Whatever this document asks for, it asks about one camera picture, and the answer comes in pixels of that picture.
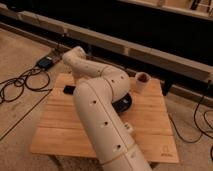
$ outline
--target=power adapter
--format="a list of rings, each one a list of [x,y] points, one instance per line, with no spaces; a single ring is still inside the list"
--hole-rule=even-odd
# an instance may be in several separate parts
[[[49,56],[44,56],[36,63],[37,67],[44,69],[45,71],[50,69],[53,65],[54,65],[53,60]]]

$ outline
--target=robot arm segment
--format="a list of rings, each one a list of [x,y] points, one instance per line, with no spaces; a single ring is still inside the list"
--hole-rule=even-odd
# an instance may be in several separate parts
[[[128,75],[113,66],[85,60],[80,47],[63,56],[74,72],[94,77],[77,85],[76,111],[105,171],[151,171],[112,107],[130,88]]]

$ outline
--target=small black device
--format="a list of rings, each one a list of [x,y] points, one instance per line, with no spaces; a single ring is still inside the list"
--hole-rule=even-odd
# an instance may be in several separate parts
[[[129,93],[127,93],[123,98],[120,100],[112,103],[113,108],[120,116],[122,112],[128,110],[130,106],[132,105],[132,98]]]
[[[54,65],[52,58],[50,58],[49,56],[44,56],[43,58],[41,58],[37,63],[36,66],[44,69],[45,71],[50,69],[52,66]]]
[[[65,94],[73,95],[74,90],[75,90],[75,86],[66,85],[66,86],[64,87],[64,91],[63,91],[63,92],[64,92]]]

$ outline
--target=screw hole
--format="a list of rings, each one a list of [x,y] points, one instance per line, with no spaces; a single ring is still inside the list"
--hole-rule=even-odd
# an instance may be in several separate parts
[[[101,124],[101,128],[104,128],[104,127],[106,127],[108,125],[108,122],[106,121],[106,122],[103,122],[102,124]]]
[[[121,145],[117,145],[117,149],[120,149],[121,148]]]

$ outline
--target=wooden table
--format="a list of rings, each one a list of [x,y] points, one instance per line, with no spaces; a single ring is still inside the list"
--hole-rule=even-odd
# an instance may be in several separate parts
[[[32,140],[32,153],[96,157],[90,141],[75,112],[73,97],[63,93],[65,85],[73,85],[71,74],[60,74],[56,80]],[[177,163],[177,149],[168,118],[160,82],[152,79],[142,94],[134,91],[133,104],[121,116],[134,130],[134,138],[150,162]]]

